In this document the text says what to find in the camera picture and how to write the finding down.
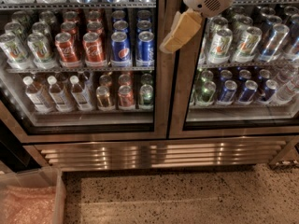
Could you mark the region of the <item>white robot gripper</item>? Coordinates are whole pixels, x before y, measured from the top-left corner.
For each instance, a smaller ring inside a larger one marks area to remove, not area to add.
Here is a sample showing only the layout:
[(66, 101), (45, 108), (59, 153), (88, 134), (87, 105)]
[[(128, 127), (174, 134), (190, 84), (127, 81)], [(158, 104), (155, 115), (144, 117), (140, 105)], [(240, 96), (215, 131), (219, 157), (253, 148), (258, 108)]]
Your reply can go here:
[(183, 13), (177, 12), (170, 33), (160, 45), (160, 51), (174, 53), (186, 45), (201, 29), (203, 17), (210, 18), (230, 7), (234, 0), (183, 0), (188, 7)]

